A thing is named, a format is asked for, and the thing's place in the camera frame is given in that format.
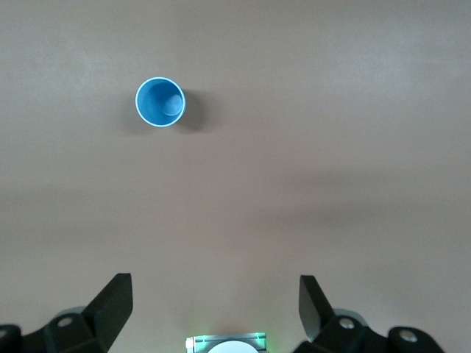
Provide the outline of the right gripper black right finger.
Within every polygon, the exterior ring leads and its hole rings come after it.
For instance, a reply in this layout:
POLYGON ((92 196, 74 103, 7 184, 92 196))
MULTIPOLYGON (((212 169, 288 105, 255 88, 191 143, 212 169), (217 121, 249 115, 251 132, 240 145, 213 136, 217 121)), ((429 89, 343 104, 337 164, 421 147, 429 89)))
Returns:
POLYGON ((298 311, 307 340, 295 352, 442 352, 426 332, 413 327, 393 327, 388 335, 373 331, 349 310, 334 310, 316 278, 302 275, 298 311))

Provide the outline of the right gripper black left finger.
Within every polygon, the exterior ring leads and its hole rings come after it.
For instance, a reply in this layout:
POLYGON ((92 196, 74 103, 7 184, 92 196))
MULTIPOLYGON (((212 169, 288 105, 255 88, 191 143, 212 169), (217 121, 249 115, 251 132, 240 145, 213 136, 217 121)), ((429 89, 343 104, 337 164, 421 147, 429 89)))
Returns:
POLYGON ((115 275, 85 307, 68 309, 27 335, 1 325, 2 352, 108 352, 132 313, 132 276, 115 275))

